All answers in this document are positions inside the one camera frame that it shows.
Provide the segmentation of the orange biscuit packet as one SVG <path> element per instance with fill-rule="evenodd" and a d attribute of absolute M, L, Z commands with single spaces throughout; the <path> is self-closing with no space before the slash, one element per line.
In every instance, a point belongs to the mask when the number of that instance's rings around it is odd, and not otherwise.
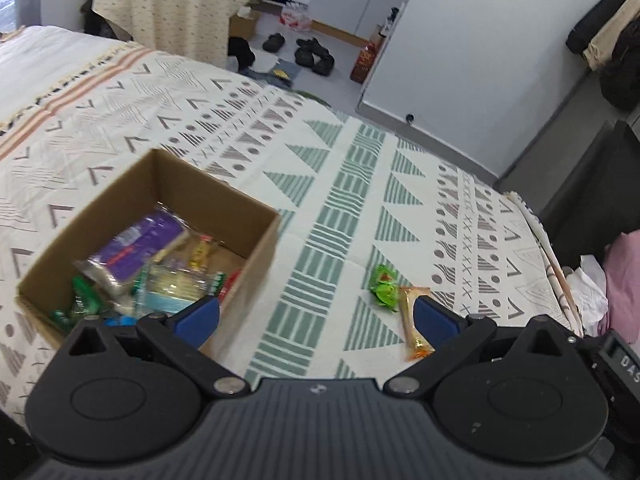
<path fill-rule="evenodd" d="M 405 331 L 408 348 L 408 361 L 415 361 L 430 356 L 435 352 L 432 344 L 418 331 L 414 322 L 414 307 L 420 297 L 431 298 L 432 291 L 428 287 L 400 286 L 398 306 L 402 328 Z"/>

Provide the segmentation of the green cracker packet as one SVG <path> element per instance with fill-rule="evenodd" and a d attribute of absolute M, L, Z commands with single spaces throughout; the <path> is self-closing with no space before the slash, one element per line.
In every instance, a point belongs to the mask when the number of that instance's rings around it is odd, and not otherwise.
<path fill-rule="evenodd" d="M 176 314 L 205 296 L 217 297 L 227 274 L 206 274 L 186 268 L 151 263 L 143 268 L 134 300 L 143 315 L 151 312 Z"/>

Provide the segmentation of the red white snack packet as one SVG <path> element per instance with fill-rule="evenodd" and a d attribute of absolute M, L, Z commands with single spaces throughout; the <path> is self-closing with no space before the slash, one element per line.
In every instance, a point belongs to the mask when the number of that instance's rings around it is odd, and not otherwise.
<path fill-rule="evenodd" d="M 242 270 L 241 269 L 236 269 L 234 272 L 232 272 L 228 278 L 226 278 L 226 280 L 224 281 L 224 284 L 222 284 L 221 288 L 219 289 L 218 292 L 218 300 L 220 302 L 224 301 L 224 298 L 226 298 L 226 296 L 228 295 L 228 293 L 230 292 L 230 290 L 232 289 L 235 281 L 238 279 L 238 277 L 240 276 Z"/>

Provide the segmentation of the clear brown snack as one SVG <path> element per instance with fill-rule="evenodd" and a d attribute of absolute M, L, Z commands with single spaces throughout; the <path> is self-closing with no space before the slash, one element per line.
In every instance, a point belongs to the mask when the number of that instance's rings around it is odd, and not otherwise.
<path fill-rule="evenodd" d="M 172 270 L 207 274 L 213 256 L 218 252 L 221 241 L 207 234 L 190 234 L 184 243 L 178 246 L 165 263 Z"/>

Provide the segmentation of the small green snack packet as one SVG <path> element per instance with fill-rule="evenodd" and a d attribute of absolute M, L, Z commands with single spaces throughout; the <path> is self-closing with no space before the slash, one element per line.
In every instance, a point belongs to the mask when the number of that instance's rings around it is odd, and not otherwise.
<path fill-rule="evenodd" d="M 399 285 L 394 269 L 378 264 L 371 273 L 369 290 L 380 307 L 390 312 L 397 311 Z"/>

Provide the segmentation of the purple snack packet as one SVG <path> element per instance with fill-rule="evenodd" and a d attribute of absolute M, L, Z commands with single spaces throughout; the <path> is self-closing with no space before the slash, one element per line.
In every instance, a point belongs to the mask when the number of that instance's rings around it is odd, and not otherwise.
<path fill-rule="evenodd" d="M 75 266 L 108 296 L 119 297 L 130 291 L 146 264 L 160 262 L 188 237 L 186 222 L 158 205 Z"/>

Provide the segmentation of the blue green snack packet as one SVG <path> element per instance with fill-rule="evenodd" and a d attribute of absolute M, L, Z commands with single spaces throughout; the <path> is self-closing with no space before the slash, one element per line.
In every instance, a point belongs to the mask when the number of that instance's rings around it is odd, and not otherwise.
<path fill-rule="evenodd" d="M 85 318 L 108 318 L 112 314 L 110 303 L 102 290 L 85 275 L 77 274 L 72 278 L 72 291 L 70 305 L 50 315 L 50 320 L 64 335 L 68 335 Z"/>

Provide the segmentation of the white crumpled paper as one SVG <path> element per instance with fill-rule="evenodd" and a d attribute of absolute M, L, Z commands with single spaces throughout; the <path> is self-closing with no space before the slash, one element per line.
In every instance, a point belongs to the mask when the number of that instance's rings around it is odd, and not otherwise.
<path fill-rule="evenodd" d="M 606 277 L 593 255 L 580 257 L 580 265 L 565 277 L 572 292 L 582 327 L 589 336 L 599 336 L 608 327 L 608 298 Z"/>

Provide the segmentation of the pink cloth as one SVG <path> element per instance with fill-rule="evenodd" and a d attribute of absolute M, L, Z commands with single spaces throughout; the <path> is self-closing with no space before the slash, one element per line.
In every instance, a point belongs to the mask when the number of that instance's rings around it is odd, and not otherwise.
<path fill-rule="evenodd" d="M 622 233 L 608 246 L 603 269 L 610 326 L 634 344 L 639 337 L 639 231 Z"/>

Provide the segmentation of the brown cardboard box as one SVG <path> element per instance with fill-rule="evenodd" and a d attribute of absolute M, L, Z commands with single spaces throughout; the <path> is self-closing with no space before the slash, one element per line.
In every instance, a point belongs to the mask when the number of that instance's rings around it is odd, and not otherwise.
<path fill-rule="evenodd" d="M 222 358 L 270 267 L 279 223 L 274 209 L 152 150 L 55 237 L 16 301 L 58 348 L 89 315 L 171 315 L 211 294 L 184 333 Z"/>

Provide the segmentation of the patterned bed blanket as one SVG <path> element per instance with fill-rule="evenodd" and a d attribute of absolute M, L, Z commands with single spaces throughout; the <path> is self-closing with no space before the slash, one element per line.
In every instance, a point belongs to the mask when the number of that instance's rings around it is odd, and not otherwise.
<path fill-rule="evenodd" d="M 374 378 L 409 363 L 377 270 L 447 310 L 582 332 L 518 194 L 290 90 L 133 42 L 32 26 L 1 39 L 1 411 L 25 404 L 84 311 L 112 318 L 224 278 L 203 351 L 264 378 Z"/>

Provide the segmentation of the red oil bottle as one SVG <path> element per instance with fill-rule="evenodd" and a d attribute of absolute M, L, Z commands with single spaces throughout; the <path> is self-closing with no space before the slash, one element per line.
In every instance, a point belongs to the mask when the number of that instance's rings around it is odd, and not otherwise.
<path fill-rule="evenodd" d="M 378 52 L 381 50 L 381 46 L 384 40 L 370 40 L 364 47 L 361 48 L 356 63 L 350 73 L 350 79 L 363 84 L 367 79 L 367 76 L 372 70 L 374 62 L 378 57 Z"/>

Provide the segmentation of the single black slipper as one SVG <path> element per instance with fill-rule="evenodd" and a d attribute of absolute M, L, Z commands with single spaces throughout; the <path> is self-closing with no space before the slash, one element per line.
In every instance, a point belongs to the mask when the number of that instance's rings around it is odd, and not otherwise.
<path fill-rule="evenodd" d="M 280 32 L 277 32 L 267 38 L 267 40 L 262 44 L 262 50 L 275 54 L 278 53 L 284 45 L 285 38 L 280 34 Z"/>

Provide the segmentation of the black shoes pair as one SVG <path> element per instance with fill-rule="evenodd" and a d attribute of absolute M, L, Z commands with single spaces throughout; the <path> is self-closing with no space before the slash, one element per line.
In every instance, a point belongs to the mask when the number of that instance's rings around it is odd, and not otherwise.
<path fill-rule="evenodd" d="M 322 77 L 331 75 L 335 64 L 334 57 L 316 38 L 297 39 L 296 44 L 294 60 L 298 66 L 310 68 L 313 73 Z"/>

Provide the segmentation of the red white plastic bag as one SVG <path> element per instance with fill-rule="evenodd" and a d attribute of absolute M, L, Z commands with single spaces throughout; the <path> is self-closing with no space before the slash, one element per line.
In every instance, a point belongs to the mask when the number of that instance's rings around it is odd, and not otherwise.
<path fill-rule="evenodd" d="M 309 32 L 312 29 L 312 18 L 308 14 L 306 4 L 289 2 L 282 6 L 279 23 L 294 32 Z"/>

